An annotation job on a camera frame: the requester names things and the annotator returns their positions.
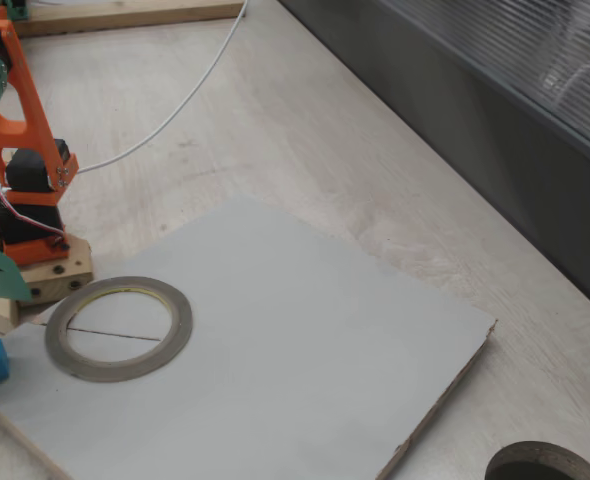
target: table surface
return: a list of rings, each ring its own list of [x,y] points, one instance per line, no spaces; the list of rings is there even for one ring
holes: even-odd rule
[[[195,84],[231,23],[23,42],[54,135],[82,165],[129,147]],[[590,462],[590,302],[275,0],[251,2],[174,123],[76,178],[60,205],[101,272],[240,193],[499,319],[394,478],[479,480],[522,440]],[[0,480],[48,477],[0,428]]]

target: wire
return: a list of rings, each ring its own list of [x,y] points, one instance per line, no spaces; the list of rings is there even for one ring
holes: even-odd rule
[[[6,199],[6,194],[4,193],[4,190],[2,190],[1,188],[0,188],[0,200],[2,201],[4,206],[8,210],[10,210],[10,212],[18,220],[21,220],[22,222],[26,222],[30,225],[33,225],[34,227],[41,228],[42,230],[46,230],[47,232],[55,233],[56,235],[59,235],[62,238],[64,237],[64,230],[60,230],[59,228],[51,227],[50,225],[46,225],[45,223],[41,223],[41,222],[38,222],[37,220],[33,220],[32,218],[22,215],[17,210],[15,210],[15,208],[13,208],[13,206],[10,204],[10,202]]]
[[[106,167],[112,163],[122,160],[123,158],[125,158],[128,155],[130,155],[131,153],[139,150],[141,147],[143,147],[148,142],[150,142],[162,130],[164,130],[164,128],[166,128],[166,126],[169,123],[171,123],[171,121],[177,116],[177,114],[179,112],[181,112],[182,109],[186,106],[186,104],[189,102],[189,100],[191,98],[193,98],[193,96],[197,93],[197,91],[200,89],[202,84],[206,81],[206,79],[212,73],[213,69],[217,65],[217,62],[219,62],[219,59],[222,58],[222,55],[224,54],[226,47],[228,47],[228,44],[230,43],[231,39],[233,38],[233,35],[235,34],[235,31],[237,30],[237,27],[239,26],[239,23],[240,23],[242,17],[244,16],[244,13],[246,12],[246,7],[248,6],[248,2],[249,2],[249,0],[244,0],[244,5],[242,5],[242,9],[239,11],[239,15],[237,16],[235,23],[231,27],[231,31],[229,32],[228,36],[224,40],[224,43],[222,44],[219,51],[217,52],[217,55],[215,55],[215,58],[214,58],[213,62],[211,63],[211,65],[208,67],[208,69],[206,70],[204,75],[202,75],[202,78],[200,78],[200,80],[197,82],[195,87],[193,87],[193,90],[191,90],[190,93],[188,95],[186,95],[184,100],[182,100],[181,103],[177,106],[177,108],[175,108],[175,110],[173,110],[173,113],[171,113],[170,116],[159,125],[159,127],[157,127],[155,130],[153,130],[147,137],[145,137],[139,143],[136,143],[135,145],[130,147],[128,150],[120,153],[119,155],[111,158],[110,160],[106,160],[105,162],[96,163],[95,165],[90,165],[88,167],[84,167],[84,168],[79,169],[77,172],[78,174],[90,172],[91,170],[97,170],[98,168]]]

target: tape roll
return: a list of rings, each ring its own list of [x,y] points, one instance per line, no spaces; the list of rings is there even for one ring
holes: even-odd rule
[[[68,324],[86,305],[105,295],[137,292],[164,304],[171,315],[171,328],[151,351],[117,362],[100,362],[80,355],[68,341]],[[147,277],[116,277],[86,285],[55,309],[46,326],[46,350],[55,364],[74,377],[91,382],[123,382],[146,375],[170,362],[186,345],[193,331],[188,299],[176,288]]]

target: red wire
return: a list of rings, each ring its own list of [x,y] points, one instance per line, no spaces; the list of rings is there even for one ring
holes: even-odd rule
[[[0,190],[0,200],[2,201],[2,203],[4,204],[4,206],[15,216],[15,218],[17,218],[18,220],[21,220],[22,222],[26,222],[30,225],[33,225],[34,227],[37,228],[41,228],[42,230],[46,230],[47,232],[52,232],[55,233],[57,235],[59,235],[60,237],[64,236],[64,232],[62,230],[60,230],[59,228],[55,228],[55,227],[51,227],[49,225],[44,225],[43,223],[40,223],[36,220],[33,220],[32,218],[26,217],[24,215],[21,215],[19,212],[17,212],[17,210],[15,210],[13,208],[13,206],[8,202],[8,200],[6,199],[6,195],[4,195],[4,192],[2,192]]]

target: wooden board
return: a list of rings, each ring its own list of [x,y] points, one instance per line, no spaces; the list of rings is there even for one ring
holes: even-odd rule
[[[17,302],[0,298],[0,334],[4,335],[19,326]]]
[[[0,416],[61,478],[383,478],[494,325],[248,199],[180,228],[114,274],[183,291],[193,335],[166,367],[117,384],[58,370],[42,326],[4,339],[12,360]],[[126,333],[144,320],[135,310],[122,313],[134,319]],[[69,335],[97,355],[151,344]]]
[[[20,37],[162,25],[236,17],[243,2],[233,0],[119,0],[31,8],[15,22]]]
[[[93,280],[91,248],[86,240],[68,235],[68,258],[22,267],[22,278],[33,293],[21,306],[56,302]]]

